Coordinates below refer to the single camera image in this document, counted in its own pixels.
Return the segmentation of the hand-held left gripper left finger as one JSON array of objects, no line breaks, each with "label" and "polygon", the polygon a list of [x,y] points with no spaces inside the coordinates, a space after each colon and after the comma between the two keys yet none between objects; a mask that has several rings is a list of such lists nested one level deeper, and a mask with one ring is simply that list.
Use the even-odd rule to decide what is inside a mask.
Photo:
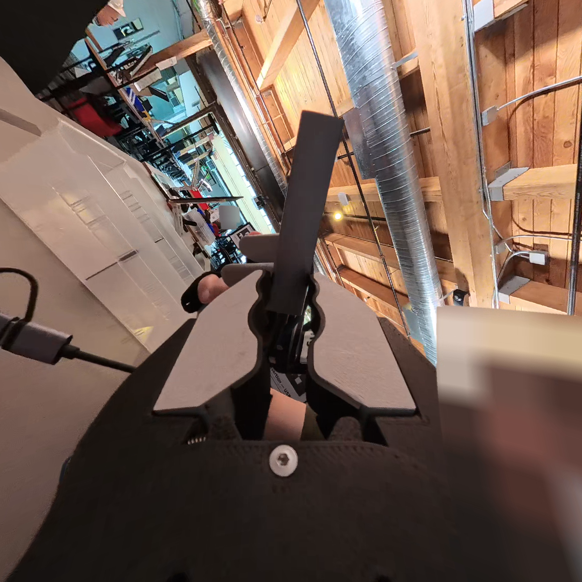
[{"label": "hand-held left gripper left finger", "polygon": [[198,418],[207,429],[229,417],[243,439],[263,439],[272,400],[263,306],[269,282],[265,271],[253,271],[201,311],[154,414]]}]

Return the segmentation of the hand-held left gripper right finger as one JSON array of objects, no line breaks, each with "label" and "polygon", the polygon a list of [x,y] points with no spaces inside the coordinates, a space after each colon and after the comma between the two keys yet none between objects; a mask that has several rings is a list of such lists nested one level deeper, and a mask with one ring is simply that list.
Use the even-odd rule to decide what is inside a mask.
[{"label": "hand-held left gripper right finger", "polygon": [[417,405],[375,313],[323,275],[311,277],[318,328],[307,356],[307,403],[330,437],[353,419],[363,440],[385,440],[378,420],[415,415]]}]

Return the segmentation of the black divider plate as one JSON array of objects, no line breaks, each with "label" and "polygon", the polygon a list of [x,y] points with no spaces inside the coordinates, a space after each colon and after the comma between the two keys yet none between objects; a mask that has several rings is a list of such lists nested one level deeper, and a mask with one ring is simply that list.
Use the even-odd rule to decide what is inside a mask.
[{"label": "black divider plate", "polygon": [[303,313],[319,223],[342,136],[343,121],[339,118],[302,112],[273,263],[268,311],[285,316]]}]

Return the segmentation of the clear plastic bin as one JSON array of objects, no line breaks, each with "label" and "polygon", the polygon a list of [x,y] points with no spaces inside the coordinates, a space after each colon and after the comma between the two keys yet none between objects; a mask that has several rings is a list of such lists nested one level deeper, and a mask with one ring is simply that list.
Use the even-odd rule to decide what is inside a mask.
[{"label": "clear plastic bin", "polygon": [[71,123],[1,110],[1,200],[148,351],[201,273],[149,171]]}]

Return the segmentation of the grey usb hub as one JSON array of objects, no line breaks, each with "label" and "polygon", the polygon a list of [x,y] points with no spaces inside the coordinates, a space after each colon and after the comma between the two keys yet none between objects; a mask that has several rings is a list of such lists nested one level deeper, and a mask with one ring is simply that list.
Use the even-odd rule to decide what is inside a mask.
[{"label": "grey usb hub", "polygon": [[59,363],[60,360],[67,359],[85,361],[127,374],[136,370],[136,366],[107,359],[72,345],[72,335],[34,323],[33,317],[39,293],[39,284],[36,278],[24,270],[12,267],[2,267],[1,274],[22,277],[30,287],[24,316],[11,317],[1,313],[2,350],[52,366]]}]

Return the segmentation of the person's right forearm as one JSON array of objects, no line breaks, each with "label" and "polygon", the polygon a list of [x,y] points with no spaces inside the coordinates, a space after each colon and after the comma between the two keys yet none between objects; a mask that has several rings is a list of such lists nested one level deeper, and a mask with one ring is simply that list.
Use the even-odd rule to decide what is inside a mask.
[{"label": "person's right forearm", "polygon": [[266,418],[263,440],[301,440],[307,406],[277,390],[271,389],[271,403]]}]

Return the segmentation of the person's right hand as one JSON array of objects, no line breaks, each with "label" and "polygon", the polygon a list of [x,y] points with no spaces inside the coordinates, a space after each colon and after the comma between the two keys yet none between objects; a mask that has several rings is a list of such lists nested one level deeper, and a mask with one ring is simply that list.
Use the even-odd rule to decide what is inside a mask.
[{"label": "person's right hand", "polygon": [[229,286],[220,276],[209,274],[200,280],[197,294],[201,304],[208,305],[228,289]]}]

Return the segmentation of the tablet on white stand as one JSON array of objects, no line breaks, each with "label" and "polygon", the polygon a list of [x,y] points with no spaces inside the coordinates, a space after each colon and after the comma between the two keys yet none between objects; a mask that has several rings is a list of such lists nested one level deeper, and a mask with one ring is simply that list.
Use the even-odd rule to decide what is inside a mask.
[{"label": "tablet on white stand", "polygon": [[216,196],[216,197],[177,197],[167,200],[167,204],[173,206],[185,205],[185,204],[218,204],[224,202],[235,202],[237,200],[242,200],[243,196]]}]

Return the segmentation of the large marker sign board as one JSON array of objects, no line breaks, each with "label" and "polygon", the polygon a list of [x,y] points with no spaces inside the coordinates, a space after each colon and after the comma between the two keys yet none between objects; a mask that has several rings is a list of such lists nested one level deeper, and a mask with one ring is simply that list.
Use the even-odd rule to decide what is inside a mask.
[{"label": "large marker sign board", "polygon": [[270,387],[295,401],[307,403],[307,374],[283,373],[270,367]]}]

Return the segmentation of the black panel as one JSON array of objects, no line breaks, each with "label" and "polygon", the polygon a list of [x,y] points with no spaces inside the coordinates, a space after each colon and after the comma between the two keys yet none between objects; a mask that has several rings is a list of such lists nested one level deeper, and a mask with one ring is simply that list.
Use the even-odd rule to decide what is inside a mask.
[{"label": "black panel", "polygon": [[107,1],[1,1],[1,58],[33,93],[44,90]]}]

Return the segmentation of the large silver air duct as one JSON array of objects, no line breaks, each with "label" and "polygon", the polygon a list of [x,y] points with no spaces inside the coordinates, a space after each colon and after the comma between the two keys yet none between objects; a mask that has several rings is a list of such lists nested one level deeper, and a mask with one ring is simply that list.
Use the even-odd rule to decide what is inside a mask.
[{"label": "large silver air duct", "polygon": [[376,188],[427,359],[437,363],[440,283],[381,1],[325,1]]}]

